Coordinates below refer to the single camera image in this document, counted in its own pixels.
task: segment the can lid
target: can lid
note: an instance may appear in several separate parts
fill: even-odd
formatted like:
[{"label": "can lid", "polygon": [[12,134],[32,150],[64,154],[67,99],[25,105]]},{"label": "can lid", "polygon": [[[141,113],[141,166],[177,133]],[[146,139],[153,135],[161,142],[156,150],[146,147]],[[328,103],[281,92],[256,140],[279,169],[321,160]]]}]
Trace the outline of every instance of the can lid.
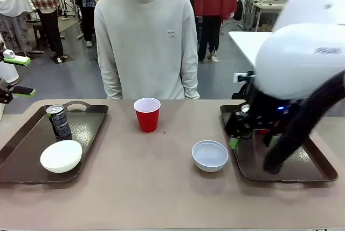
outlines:
[{"label": "can lid", "polygon": [[246,105],[243,105],[242,108],[241,108],[241,111],[242,113],[247,113],[250,109],[250,105],[249,104],[246,104]]},{"label": "can lid", "polygon": [[47,113],[49,113],[49,114],[55,114],[55,113],[59,113],[59,112],[61,112],[61,111],[63,111],[64,110],[64,107],[63,107],[63,105],[52,105],[52,106],[50,106],[49,108],[47,108]]}]

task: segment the beige tabletop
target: beige tabletop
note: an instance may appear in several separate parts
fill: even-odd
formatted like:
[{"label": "beige tabletop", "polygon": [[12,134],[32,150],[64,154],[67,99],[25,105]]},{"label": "beige tabletop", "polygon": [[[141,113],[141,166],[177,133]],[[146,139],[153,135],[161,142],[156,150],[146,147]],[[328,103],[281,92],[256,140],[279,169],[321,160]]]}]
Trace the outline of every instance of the beige tabletop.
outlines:
[{"label": "beige tabletop", "polygon": [[[26,122],[39,101],[16,123]],[[156,132],[142,133],[132,101],[107,104],[108,115],[80,176],[65,185],[0,185],[0,226],[23,229],[235,228],[345,226],[345,171],[316,134],[313,141],[339,173],[324,185],[245,181],[233,159],[217,173],[194,166],[200,140],[226,144],[219,106],[230,100],[163,101]],[[4,145],[14,134],[2,137]]]}]

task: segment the sweatshirt logo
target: sweatshirt logo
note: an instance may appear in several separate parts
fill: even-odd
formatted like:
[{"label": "sweatshirt logo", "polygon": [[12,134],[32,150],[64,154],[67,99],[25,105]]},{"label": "sweatshirt logo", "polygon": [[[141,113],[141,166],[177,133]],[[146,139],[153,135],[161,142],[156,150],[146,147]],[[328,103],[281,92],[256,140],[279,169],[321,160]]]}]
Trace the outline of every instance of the sweatshirt logo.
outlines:
[{"label": "sweatshirt logo", "polygon": [[175,38],[175,30],[168,30],[168,37]]}]

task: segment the shoe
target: shoe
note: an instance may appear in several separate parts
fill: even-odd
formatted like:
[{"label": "shoe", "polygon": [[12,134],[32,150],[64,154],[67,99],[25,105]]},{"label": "shoe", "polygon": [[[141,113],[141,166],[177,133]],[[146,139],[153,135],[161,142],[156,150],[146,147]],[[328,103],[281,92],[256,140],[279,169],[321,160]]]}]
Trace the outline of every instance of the shoe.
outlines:
[{"label": "shoe", "polygon": [[218,58],[216,57],[217,53],[213,50],[208,56],[207,58],[209,59],[209,61],[211,61],[212,63],[219,63]]}]

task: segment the black beverage can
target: black beverage can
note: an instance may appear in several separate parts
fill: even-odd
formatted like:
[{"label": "black beverage can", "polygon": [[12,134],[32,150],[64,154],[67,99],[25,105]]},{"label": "black beverage can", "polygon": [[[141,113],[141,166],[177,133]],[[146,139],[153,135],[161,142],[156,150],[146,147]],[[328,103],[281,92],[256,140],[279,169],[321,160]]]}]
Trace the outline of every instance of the black beverage can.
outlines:
[{"label": "black beverage can", "polygon": [[50,106],[46,111],[55,136],[57,138],[68,137],[71,134],[71,129],[63,105]]}]

